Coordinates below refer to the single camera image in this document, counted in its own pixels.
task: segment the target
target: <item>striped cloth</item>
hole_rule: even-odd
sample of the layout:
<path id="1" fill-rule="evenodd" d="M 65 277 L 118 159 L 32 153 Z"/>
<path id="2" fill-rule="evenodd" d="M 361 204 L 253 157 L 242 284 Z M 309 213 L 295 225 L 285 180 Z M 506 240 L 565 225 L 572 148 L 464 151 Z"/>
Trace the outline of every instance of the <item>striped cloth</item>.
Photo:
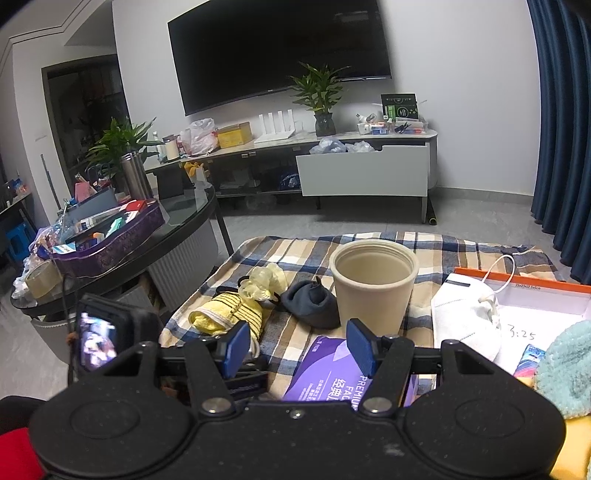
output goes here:
<path id="1" fill-rule="evenodd" d="M 322 278 L 322 284 L 333 290 L 329 257 L 335 249 L 361 238 L 385 238 L 409 247 L 420 263 L 409 308 L 400 335 L 412 339 L 418 346 L 433 346 L 431 299 L 455 267 L 488 270 L 497 258 L 510 254 L 517 265 L 516 274 L 547 280 L 561 280 L 548 256 L 532 245 L 508 247 L 479 244 L 452 236 L 432 233 L 357 233 L 319 238 L 286 239 L 276 236 L 257 237 L 244 242 L 172 316 L 160 336 L 162 346 L 182 345 L 198 335 L 189 322 L 189 314 L 215 295 L 217 287 L 235 287 L 238 279 L 248 275 L 252 267 L 277 263 L 288 283 Z M 499 262 L 493 271 L 511 272 L 511 262 Z M 261 339 L 261 353 L 269 362 L 269 392 L 281 398 L 289 387 L 291 377 L 304 357 L 308 346 L 318 335 L 341 336 L 339 330 L 317 330 L 299 323 L 282 308 L 264 304 L 266 321 Z"/>

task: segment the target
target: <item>yellow box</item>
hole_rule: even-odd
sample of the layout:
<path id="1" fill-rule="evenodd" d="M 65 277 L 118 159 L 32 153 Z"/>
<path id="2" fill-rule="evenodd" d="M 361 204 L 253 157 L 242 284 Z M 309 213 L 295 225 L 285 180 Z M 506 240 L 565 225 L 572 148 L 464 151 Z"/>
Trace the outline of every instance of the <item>yellow box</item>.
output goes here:
<path id="1" fill-rule="evenodd" d="M 251 124 L 250 122 L 244 122 L 221 128 L 217 131 L 217 139 L 220 142 L 220 148 L 244 145 L 252 141 Z"/>

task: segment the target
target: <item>wall-mounted tv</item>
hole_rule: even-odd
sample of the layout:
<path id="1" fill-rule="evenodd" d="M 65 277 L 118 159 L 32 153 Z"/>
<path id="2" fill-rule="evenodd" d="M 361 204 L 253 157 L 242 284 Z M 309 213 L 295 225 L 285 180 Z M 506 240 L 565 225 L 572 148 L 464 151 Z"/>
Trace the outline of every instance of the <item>wall-mounted tv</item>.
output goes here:
<path id="1" fill-rule="evenodd" d="M 209 0 L 168 30 L 187 115 L 285 90 L 299 61 L 391 77 L 377 0 Z"/>

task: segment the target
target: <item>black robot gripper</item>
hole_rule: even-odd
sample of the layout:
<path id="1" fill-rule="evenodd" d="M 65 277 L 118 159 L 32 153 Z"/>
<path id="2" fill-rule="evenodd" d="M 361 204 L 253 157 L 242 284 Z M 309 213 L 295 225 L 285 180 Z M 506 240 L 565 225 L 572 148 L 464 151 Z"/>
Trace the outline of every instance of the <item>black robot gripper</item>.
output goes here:
<path id="1" fill-rule="evenodd" d="M 558 410 L 466 345 L 417 348 L 357 319 L 347 342 L 373 378 L 348 402 L 230 394 L 248 351 L 244 322 L 173 349 L 141 343 L 40 407 L 30 438 L 52 480 L 223 478 L 550 479 L 565 437 Z M 437 388 L 400 407 L 411 374 Z M 159 389 L 186 375 L 191 406 Z"/>

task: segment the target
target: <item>face mask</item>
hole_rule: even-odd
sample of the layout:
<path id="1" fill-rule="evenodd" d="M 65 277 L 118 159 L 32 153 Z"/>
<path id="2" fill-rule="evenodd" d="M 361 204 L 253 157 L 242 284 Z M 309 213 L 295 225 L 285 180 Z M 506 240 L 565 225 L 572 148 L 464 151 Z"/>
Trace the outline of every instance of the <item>face mask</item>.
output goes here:
<path id="1" fill-rule="evenodd" d="M 501 288 L 492 290 L 485 281 L 496 263 L 504 258 L 511 259 L 513 272 Z M 503 290 L 514 275 L 515 261 L 510 255 L 503 255 L 482 280 L 463 277 L 462 282 L 445 282 L 431 301 L 435 348 L 440 348 L 443 340 L 459 340 L 493 361 L 501 349 L 496 293 Z"/>

